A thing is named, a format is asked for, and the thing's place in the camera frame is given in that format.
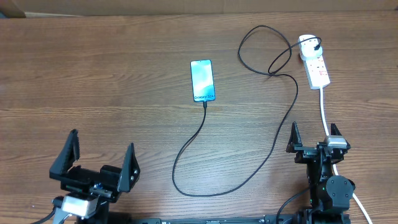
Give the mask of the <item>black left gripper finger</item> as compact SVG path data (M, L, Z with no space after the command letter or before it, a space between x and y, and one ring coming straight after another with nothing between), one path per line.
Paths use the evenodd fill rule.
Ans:
M118 192L130 192L138 181L140 173L141 170L134 152L134 144L130 143L119 175Z
M58 157L50 167L50 175L63 175L68 172L73 163L80 158L80 143L78 138L78 130L73 129L70 131L64 147Z

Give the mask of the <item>black Samsung Galaxy smartphone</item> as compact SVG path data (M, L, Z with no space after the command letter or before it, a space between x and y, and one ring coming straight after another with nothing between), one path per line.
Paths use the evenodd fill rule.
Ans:
M194 102L215 101L216 93L211 60L190 62Z

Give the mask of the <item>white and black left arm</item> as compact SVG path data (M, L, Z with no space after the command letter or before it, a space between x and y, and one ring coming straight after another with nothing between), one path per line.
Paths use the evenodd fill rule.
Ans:
M121 168L103 165L99 171L73 163L80 158L78 131L70 131L65 145L49 169L49 177L60 182L68 194L57 197L54 204L54 223L64 223L71 216L77 223L128 222L121 215L110 215L109 205L128 193L139 180L140 168L134 145L127 147Z

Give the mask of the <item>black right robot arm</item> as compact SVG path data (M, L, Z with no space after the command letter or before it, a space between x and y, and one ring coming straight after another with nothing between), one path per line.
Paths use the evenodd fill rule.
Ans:
M310 206L301 208L289 223L350 223L350 200L356 188L352 180L333 173L333 166L344 160L351 149L336 124L331 124L331 134L315 147L302 143L297 123L292 123L286 151L295 154L295 163L307 166Z

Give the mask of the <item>white power strip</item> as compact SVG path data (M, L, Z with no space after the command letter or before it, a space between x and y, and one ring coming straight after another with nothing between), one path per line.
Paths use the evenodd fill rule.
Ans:
M308 78L308 84L312 90L324 88L330 84L330 77L322 56L303 62Z

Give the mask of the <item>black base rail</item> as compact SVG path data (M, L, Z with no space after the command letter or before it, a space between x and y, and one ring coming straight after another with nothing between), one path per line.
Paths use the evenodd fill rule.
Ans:
M131 219L129 223L132 224L276 224L276 215L265 215L263 217L239 217L239 218L187 218L187 219L173 219L162 220L160 218L141 218ZM351 223L349 215L343 215L339 218L326 218L320 215L313 219L307 220L299 215L286 214L279 216L279 223L282 224L299 224L299 223Z

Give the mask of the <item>white USB wall charger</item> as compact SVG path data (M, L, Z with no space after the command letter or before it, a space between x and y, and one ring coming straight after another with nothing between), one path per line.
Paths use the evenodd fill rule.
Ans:
M312 34L301 35L298 38L298 47L300 49L300 58L303 61L316 59L323 54L321 38Z

